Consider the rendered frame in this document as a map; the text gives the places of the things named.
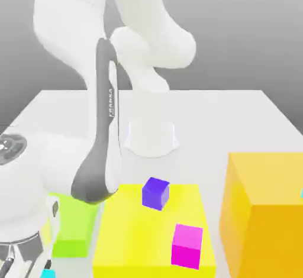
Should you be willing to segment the small purple cube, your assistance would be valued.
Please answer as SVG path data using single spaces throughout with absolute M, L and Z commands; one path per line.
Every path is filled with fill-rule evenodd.
M 142 205 L 161 211 L 169 200 L 168 181 L 150 177 L 141 190 Z

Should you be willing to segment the small magenta cube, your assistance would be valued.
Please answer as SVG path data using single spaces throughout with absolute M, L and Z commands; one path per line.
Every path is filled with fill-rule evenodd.
M 176 224 L 171 249 L 171 264 L 189 269 L 199 269 L 204 229 Z

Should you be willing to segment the large yellow box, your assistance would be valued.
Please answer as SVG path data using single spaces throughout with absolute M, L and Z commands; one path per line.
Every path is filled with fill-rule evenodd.
M 162 211 L 141 203 L 141 184 L 121 185 L 104 205 L 94 278 L 215 278 L 216 262 L 198 185 L 171 184 Z M 203 229 L 199 269 L 172 265 L 176 224 Z

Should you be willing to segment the large green box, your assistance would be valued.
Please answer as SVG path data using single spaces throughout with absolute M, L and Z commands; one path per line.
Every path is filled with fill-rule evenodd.
M 91 205 L 70 196 L 50 193 L 59 200 L 60 231 L 53 244 L 53 258 L 84 258 L 88 256 L 100 205 Z

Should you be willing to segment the large orange box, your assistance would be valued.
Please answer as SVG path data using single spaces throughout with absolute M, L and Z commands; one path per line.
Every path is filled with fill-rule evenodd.
M 230 153 L 220 236 L 231 278 L 303 278 L 303 153 Z

